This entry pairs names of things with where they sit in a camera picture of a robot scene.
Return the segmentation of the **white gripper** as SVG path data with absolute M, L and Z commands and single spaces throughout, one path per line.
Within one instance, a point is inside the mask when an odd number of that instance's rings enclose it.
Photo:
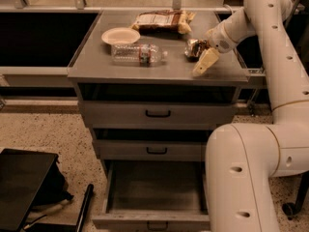
M 223 22 L 208 30 L 205 37 L 210 48 L 203 51 L 195 64 L 192 71 L 194 76 L 205 74 L 208 68 L 218 61 L 220 53 L 227 53 L 238 45 L 228 36 Z

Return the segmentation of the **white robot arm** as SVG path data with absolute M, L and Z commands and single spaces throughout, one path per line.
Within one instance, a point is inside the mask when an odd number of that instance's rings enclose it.
M 280 232 L 268 180 L 309 170 L 309 76 L 283 25 L 291 10 L 291 0 L 243 0 L 206 35 L 220 53 L 257 36 L 273 119 L 269 125 L 228 124 L 211 134 L 211 232 Z

